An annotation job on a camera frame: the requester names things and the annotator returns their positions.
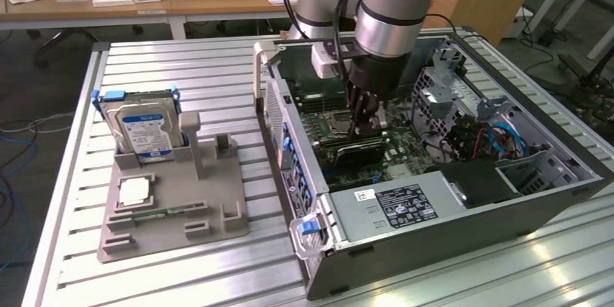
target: hard drive label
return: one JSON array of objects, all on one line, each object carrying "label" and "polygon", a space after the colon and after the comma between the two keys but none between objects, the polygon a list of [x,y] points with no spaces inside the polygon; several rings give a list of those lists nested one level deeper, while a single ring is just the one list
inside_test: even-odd
[{"label": "hard drive label", "polygon": [[410,185],[375,193],[383,213],[394,228],[402,228],[428,219],[436,219],[432,208],[419,185]]},{"label": "hard drive label", "polygon": [[161,114],[125,116],[121,121],[139,156],[155,158],[171,153],[169,135],[161,129],[164,124]]}]

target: robotic arm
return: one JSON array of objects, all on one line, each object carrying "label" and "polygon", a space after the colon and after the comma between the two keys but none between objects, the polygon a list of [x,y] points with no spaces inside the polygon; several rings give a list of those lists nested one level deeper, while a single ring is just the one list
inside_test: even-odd
[{"label": "robotic arm", "polygon": [[[332,20],[337,0],[299,0],[299,27],[309,38],[327,38],[333,34]],[[340,51],[349,65],[345,81],[345,99],[351,112],[349,136],[360,134],[376,110],[398,87],[400,73],[424,21],[431,0],[348,0],[345,15],[356,9],[356,32],[352,42],[343,43]],[[292,28],[291,37],[300,38]],[[324,77],[325,68],[336,65],[329,42],[312,48],[312,63]]]}]

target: red wire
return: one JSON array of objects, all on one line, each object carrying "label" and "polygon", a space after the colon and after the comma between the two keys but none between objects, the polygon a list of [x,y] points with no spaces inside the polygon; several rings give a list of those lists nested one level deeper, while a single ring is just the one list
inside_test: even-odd
[{"label": "red wire", "polygon": [[475,140],[475,146],[472,147],[472,158],[476,158],[478,155],[478,144],[479,144],[479,138],[482,138],[483,132],[487,130],[484,127],[483,129],[479,130],[478,132],[478,139]]}]

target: floor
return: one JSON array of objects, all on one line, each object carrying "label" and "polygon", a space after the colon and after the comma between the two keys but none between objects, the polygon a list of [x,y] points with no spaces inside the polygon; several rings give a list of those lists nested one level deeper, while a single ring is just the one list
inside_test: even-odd
[{"label": "floor", "polygon": [[[527,6],[536,9],[543,0],[527,0]],[[567,0],[558,0],[547,17],[554,18]],[[578,57],[579,63],[590,69],[595,64],[584,58],[591,46],[598,42],[614,23],[614,14],[594,4],[586,3],[576,17],[567,26],[567,42],[556,40],[547,49],[552,54],[567,53]],[[284,19],[272,20],[275,30],[287,29]],[[534,33],[538,37],[547,29],[543,23]],[[199,23],[189,26],[192,37],[241,36],[267,34],[263,21],[232,21],[227,23],[225,33],[216,30],[216,22]],[[129,26],[93,28],[92,33],[101,41],[149,41],[169,40],[168,26],[151,24],[144,26],[144,33],[135,35]],[[24,31],[13,31],[10,37],[0,43],[0,123],[18,119],[40,119],[50,114],[66,113],[74,109],[77,95],[83,83],[84,72],[89,57],[89,42],[81,37],[72,37],[52,52],[46,58],[49,67],[40,70],[32,66],[30,56],[40,43],[54,33],[42,30],[42,37],[30,40]],[[9,35],[0,32],[1,38]],[[547,59],[546,54],[524,47],[516,40],[504,40],[499,50],[520,68]],[[534,75],[551,81],[560,81],[566,73],[556,69],[556,62],[543,64],[531,70]],[[610,62],[603,77],[614,77],[614,62]],[[53,129],[69,124],[69,118],[60,118],[45,123],[40,129]],[[24,132],[12,136],[29,140],[33,133]],[[36,251],[36,243],[42,229],[46,206],[53,192],[56,173],[60,167],[62,150],[68,131],[52,134],[38,134],[36,138],[36,157],[24,171],[10,177],[12,189],[18,195],[29,220],[29,245],[16,263],[0,271],[0,296],[2,306],[17,306],[22,298],[30,262]],[[0,162],[20,151],[22,146],[0,141]],[[0,209],[0,219],[4,219],[6,207]],[[0,266],[21,249],[25,228],[14,213],[6,225],[0,229]]]}]

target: metal workbench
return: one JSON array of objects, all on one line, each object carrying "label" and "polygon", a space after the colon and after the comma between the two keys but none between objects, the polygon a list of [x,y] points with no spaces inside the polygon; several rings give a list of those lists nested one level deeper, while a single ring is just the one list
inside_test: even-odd
[{"label": "metal workbench", "polygon": [[[112,44],[93,52],[24,306],[583,306],[614,304],[610,186],[536,232],[353,289],[307,301],[252,107],[252,45],[276,37]],[[614,169],[612,148],[480,39],[471,46],[591,153]],[[499,93],[475,66],[467,78]],[[100,264],[96,248],[115,141],[89,102],[92,88],[175,85],[199,111],[207,140],[239,144],[245,237]]]}]

